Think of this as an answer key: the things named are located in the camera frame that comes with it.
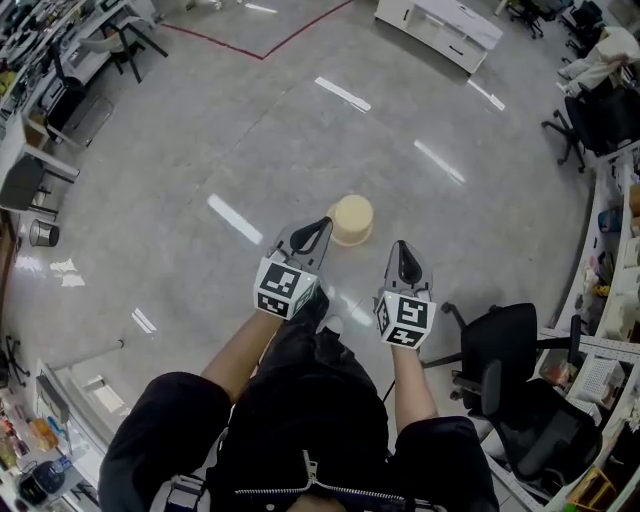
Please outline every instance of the drawer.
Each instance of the drawer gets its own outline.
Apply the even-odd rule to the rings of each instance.
[[[413,4],[409,0],[380,0],[375,16],[394,27],[405,30],[412,12]]]
[[[469,73],[475,71],[485,53],[475,43],[462,39],[446,27],[441,28],[436,34],[433,47]]]

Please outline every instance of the buckle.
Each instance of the buckle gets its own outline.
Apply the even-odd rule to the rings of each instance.
[[[165,512],[173,510],[196,510],[198,501],[204,494],[204,480],[178,475],[171,484]]]

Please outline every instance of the jacket sleeve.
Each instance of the jacket sleeve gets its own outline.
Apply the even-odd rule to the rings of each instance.
[[[227,425],[225,391],[197,375],[153,380],[124,420],[100,468],[103,512],[146,512],[163,482],[204,463]]]
[[[499,508],[487,459],[468,418],[434,418],[406,426],[390,463],[405,496],[427,499],[448,511]]]

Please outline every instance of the white cabinet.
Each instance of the white cabinet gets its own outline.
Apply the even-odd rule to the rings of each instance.
[[[404,30],[409,23],[413,10],[410,0],[380,0],[376,10],[376,18]]]
[[[502,31],[456,0],[380,0],[376,18],[431,46],[469,73]]]

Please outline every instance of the black pants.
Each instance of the black pants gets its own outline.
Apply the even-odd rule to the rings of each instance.
[[[271,340],[250,386],[284,367],[318,363],[345,373],[377,393],[371,378],[337,336],[318,333],[318,325],[327,314],[329,299],[320,287],[295,316],[282,324]]]

